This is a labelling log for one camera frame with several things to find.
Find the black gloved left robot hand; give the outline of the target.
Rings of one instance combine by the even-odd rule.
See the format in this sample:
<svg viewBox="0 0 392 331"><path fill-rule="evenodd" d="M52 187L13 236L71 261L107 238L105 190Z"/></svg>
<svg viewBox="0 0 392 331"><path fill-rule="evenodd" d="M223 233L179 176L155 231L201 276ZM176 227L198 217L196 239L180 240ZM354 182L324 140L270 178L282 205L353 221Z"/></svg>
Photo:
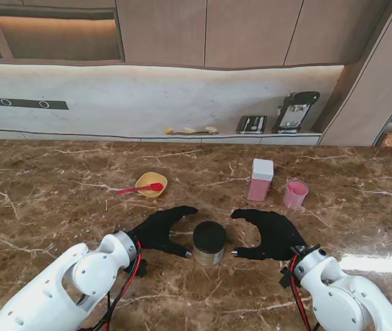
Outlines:
<svg viewBox="0 0 392 331"><path fill-rule="evenodd" d="M170 229L183 217L198 213L187 205L177 206L151 214L144 222L127 232L134 243L144 249L153 249L179 257L188 258L192 253L184 246L170 240Z"/></svg>

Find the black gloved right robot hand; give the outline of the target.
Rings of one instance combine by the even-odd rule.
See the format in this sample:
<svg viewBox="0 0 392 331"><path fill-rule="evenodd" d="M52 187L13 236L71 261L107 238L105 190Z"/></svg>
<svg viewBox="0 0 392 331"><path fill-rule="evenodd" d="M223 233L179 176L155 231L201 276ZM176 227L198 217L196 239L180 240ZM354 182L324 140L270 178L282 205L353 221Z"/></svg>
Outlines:
<svg viewBox="0 0 392 331"><path fill-rule="evenodd" d="M284 216L276 212L256 209L236 209L232 219L244 219L255 225L259 231L260 244L254 248L235 248L235 257L262 261L274 259L288 261L294 257L294 246L306 246L297 228Z"/></svg>

